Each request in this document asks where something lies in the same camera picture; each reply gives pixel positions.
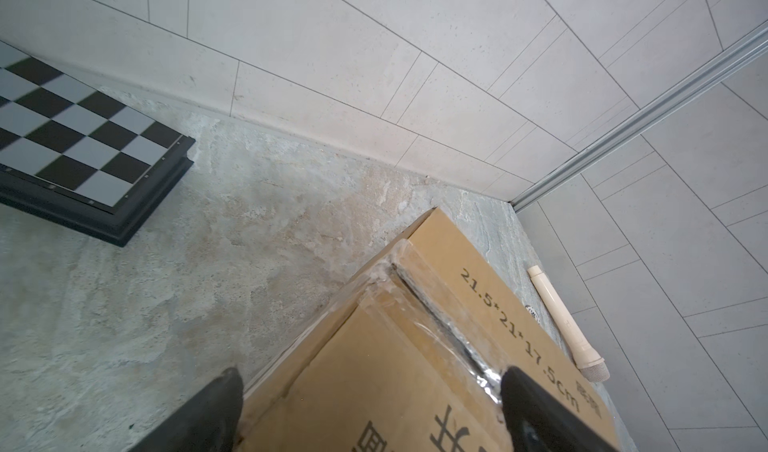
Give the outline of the black white chessboard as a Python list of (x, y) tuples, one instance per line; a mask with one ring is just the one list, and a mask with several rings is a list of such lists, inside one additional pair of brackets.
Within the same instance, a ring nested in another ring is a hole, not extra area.
[(125, 246), (192, 167), (194, 139), (1, 46), (1, 201)]

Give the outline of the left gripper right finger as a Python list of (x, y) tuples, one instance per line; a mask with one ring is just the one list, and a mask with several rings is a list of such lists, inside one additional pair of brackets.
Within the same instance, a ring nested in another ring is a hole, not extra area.
[(514, 451), (617, 451), (517, 367), (503, 374), (500, 396)]

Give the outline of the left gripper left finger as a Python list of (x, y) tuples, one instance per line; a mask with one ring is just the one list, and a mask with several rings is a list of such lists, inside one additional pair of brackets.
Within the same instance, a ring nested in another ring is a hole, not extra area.
[(243, 410), (244, 382), (225, 369), (135, 444), (135, 451), (232, 451)]

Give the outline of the wooden rolling pin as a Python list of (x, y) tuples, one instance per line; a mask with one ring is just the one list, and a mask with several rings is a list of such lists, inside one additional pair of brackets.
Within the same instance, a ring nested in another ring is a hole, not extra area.
[(607, 381), (610, 378), (610, 372), (604, 358), (586, 339), (547, 275), (539, 266), (528, 268), (527, 273), (567, 343), (576, 368), (591, 383)]

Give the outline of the brown cardboard express box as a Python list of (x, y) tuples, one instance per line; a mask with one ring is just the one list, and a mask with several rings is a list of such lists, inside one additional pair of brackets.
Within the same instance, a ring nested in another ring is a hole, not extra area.
[(365, 265), (254, 381), (239, 451), (514, 451), (517, 367), (617, 450), (595, 388), (439, 209)]

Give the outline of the right corner aluminium post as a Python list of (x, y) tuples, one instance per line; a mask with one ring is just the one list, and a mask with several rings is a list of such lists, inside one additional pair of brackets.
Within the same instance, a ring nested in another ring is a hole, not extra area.
[(515, 211), (551, 193), (767, 53), (767, 24), (729, 46), (510, 202)]

